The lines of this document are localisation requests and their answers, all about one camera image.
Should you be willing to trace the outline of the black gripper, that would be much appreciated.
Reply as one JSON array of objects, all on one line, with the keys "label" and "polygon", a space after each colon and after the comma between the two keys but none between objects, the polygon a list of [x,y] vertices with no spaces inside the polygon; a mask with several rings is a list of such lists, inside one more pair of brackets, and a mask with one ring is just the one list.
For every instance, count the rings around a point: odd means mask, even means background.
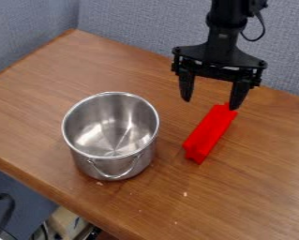
[{"label": "black gripper", "polygon": [[181,97],[186,102],[191,99],[197,76],[233,82],[231,111],[241,107],[250,88],[261,85],[268,63],[239,50],[239,32],[239,28],[211,25],[206,43],[173,48],[171,70],[179,77]]}]

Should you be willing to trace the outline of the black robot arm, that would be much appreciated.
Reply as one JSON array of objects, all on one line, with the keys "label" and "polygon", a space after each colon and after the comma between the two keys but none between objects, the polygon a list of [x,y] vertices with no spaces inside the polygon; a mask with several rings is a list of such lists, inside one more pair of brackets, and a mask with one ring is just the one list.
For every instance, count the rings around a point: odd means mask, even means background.
[{"label": "black robot arm", "polygon": [[237,110],[250,89],[261,85],[269,64],[237,46],[238,36],[258,41],[266,34],[261,11],[268,0],[211,0],[206,22],[209,39],[199,45],[174,47],[171,71],[179,77],[181,97],[190,102],[195,77],[233,83],[230,110]]}]

